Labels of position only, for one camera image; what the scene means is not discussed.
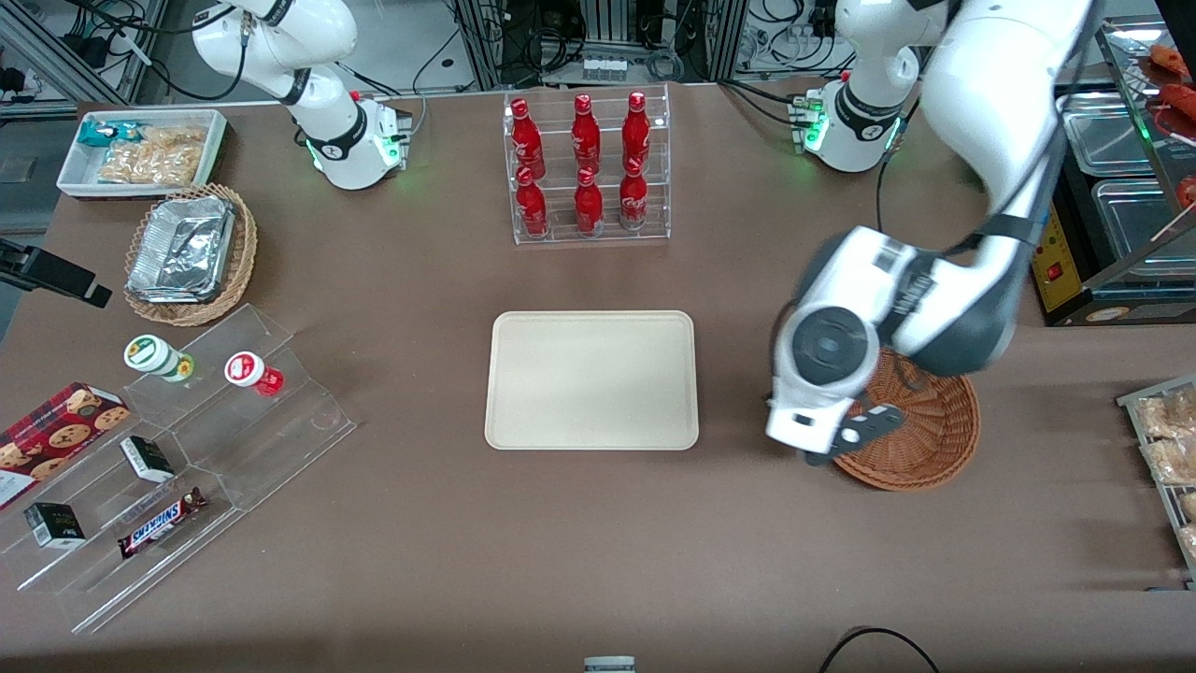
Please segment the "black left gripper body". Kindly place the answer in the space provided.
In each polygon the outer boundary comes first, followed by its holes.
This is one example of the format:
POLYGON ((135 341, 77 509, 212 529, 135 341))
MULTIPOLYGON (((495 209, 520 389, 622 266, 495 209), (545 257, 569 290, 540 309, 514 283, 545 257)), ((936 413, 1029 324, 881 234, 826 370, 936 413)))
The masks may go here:
POLYGON ((805 451, 804 461, 808 465, 826 465, 834 457, 861 451, 872 440, 901 429, 904 420, 905 416, 899 408, 886 404, 865 409, 854 416, 846 416, 834 427, 826 451, 805 451))

